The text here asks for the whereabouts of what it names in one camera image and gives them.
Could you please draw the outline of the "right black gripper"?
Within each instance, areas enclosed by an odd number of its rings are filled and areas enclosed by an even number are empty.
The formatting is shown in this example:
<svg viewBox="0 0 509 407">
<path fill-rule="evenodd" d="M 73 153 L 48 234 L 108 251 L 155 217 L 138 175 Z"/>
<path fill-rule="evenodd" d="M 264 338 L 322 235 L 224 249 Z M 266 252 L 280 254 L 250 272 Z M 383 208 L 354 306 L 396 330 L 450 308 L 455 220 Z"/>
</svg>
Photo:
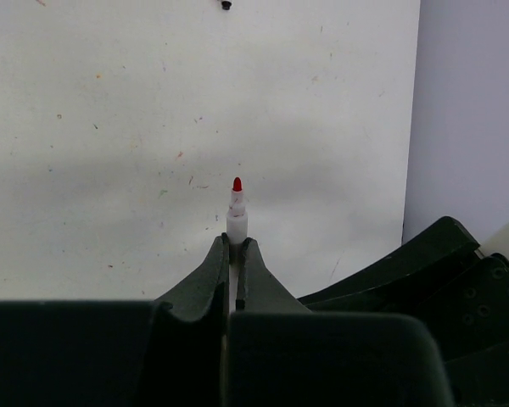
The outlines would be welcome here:
<svg viewBox="0 0 509 407">
<path fill-rule="evenodd" d="M 444 216 L 372 265 L 299 301 L 312 311 L 402 312 L 439 346 L 457 406 L 509 406 L 509 261 Z"/>
</svg>

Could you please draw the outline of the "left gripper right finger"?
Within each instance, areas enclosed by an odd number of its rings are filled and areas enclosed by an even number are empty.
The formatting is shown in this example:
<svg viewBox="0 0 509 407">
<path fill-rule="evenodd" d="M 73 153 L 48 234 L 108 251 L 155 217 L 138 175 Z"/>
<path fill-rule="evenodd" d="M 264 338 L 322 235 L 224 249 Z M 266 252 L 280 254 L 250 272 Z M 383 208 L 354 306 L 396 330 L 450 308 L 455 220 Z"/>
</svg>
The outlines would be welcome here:
<svg viewBox="0 0 509 407">
<path fill-rule="evenodd" d="M 244 242 L 228 321 L 231 406 L 451 406 L 436 342 L 407 315 L 313 312 Z"/>
</svg>

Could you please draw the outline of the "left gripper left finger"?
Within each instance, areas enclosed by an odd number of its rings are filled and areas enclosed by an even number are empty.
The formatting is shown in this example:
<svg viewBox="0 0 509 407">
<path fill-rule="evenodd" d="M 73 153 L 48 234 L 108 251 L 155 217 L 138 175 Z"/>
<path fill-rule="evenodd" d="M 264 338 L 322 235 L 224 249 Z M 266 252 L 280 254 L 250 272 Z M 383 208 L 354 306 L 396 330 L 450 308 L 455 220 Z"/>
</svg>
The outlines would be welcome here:
<svg viewBox="0 0 509 407">
<path fill-rule="evenodd" d="M 0 301 L 0 406 L 217 406 L 228 249 L 155 299 Z"/>
</svg>

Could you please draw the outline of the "white marker red tip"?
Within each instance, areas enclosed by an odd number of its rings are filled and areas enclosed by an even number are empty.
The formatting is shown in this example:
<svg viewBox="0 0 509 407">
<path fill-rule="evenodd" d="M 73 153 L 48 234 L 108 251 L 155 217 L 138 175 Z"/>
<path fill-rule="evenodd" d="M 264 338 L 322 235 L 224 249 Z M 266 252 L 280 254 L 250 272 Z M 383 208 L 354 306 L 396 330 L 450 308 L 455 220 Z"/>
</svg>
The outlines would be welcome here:
<svg viewBox="0 0 509 407">
<path fill-rule="evenodd" d="M 248 236 L 248 214 L 244 199 L 243 183 L 236 177 L 232 183 L 228 205 L 226 234 L 231 245 L 241 245 Z"/>
</svg>

